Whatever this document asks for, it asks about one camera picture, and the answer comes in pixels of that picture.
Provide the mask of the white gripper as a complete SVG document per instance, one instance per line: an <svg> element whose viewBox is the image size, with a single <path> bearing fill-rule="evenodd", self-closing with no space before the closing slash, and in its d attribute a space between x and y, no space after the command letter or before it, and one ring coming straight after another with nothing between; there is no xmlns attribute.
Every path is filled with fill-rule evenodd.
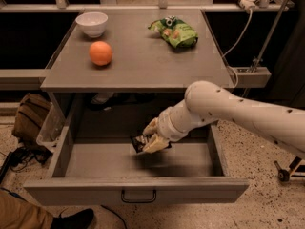
<svg viewBox="0 0 305 229"><path fill-rule="evenodd" d="M171 142L177 142L187 134L179 131L171 120L173 115L173 107L168 107L160 113L159 117L155 117L143 130L145 135L145 145L143 151L145 153L155 153L167 148Z"/></svg>

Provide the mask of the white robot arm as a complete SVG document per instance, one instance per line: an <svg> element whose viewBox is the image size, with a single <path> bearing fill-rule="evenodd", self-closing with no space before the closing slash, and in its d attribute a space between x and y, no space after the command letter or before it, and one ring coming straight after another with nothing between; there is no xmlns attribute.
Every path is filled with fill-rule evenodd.
<svg viewBox="0 0 305 229"><path fill-rule="evenodd" d="M154 153L189 131L227 120L278 147L305 158L305 111L235 96L208 81L191 84L184 99L153 119L143 133L151 139L143 151Z"/></svg>

